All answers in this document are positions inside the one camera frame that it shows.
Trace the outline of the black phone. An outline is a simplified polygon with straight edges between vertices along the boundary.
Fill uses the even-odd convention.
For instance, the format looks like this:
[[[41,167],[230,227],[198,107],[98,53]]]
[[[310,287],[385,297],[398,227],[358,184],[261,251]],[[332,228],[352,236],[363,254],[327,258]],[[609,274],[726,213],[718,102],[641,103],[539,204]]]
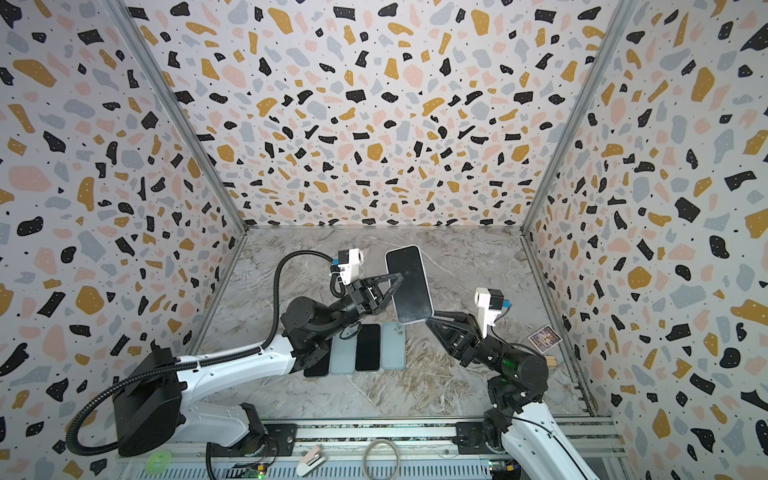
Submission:
[[[378,371],[381,360],[381,327],[378,324],[362,325],[356,339],[355,370]]]
[[[389,274],[401,274],[402,282],[393,294],[398,322],[412,324],[426,321],[434,314],[421,249],[408,245],[388,251],[385,265]]]

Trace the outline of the light blue case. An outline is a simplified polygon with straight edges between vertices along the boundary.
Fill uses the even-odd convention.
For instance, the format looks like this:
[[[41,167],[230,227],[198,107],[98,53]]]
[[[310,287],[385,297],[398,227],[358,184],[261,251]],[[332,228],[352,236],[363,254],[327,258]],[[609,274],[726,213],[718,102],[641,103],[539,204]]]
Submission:
[[[357,352],[357,338],[342,338],[337,335],[333,338],[329,373],[331,375],[350,375],[355,372]]]

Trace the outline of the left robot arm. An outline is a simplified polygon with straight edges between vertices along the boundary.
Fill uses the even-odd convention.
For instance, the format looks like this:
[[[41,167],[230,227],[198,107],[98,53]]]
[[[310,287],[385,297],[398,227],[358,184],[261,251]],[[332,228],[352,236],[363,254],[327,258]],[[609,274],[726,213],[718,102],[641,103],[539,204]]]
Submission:
[[[118,453],[137,456],[169,440],[232,447],[257,433],[260,421],[252,405],[225,408],[204,398],[316,365],[329,354],[335,335],[385,310],[402,282],[399,273],[358,279],[329,306],[297,297],[280,318],[283,333],[271,343],[198,356],[176,357],[167,348],[150,353],[132,371],[132,384],[113,397]]]

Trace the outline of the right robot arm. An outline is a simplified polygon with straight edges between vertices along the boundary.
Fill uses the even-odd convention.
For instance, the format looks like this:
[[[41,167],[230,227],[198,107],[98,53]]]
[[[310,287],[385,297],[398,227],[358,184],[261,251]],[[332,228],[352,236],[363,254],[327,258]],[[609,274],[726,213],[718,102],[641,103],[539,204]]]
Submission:
[[[482,364],[495,373],[487,381],[491,408],[482,422],[490,449],[508,454],[531,479],[598,477],[544,403],[549,368],[542,354],[492,334],[482,336],[470,314],[439,311],[426,326],[461,366]]]

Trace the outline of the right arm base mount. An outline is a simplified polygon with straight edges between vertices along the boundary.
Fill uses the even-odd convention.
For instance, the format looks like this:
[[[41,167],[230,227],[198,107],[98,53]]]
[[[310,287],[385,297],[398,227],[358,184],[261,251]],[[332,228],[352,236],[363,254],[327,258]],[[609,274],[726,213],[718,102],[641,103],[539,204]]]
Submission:
[[[509,431],[513,424],[538,427],[538,424],[522,418],[457,422],[455,424],[456,434],[451,442],[458,447],[460,455],[510,455],[502,448],[501,437],[503,433]]]

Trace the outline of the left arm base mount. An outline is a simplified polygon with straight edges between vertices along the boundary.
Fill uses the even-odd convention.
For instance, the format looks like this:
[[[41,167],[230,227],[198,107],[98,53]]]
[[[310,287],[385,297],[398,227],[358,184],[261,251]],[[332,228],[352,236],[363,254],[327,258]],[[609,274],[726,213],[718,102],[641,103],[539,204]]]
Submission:
[[[213,458],[235,458],[256,456],[263,459],[290,457],[297,439],[296,423],[267,423],[264,433],[248,433],[234,446],[223,447],[214,444]]]

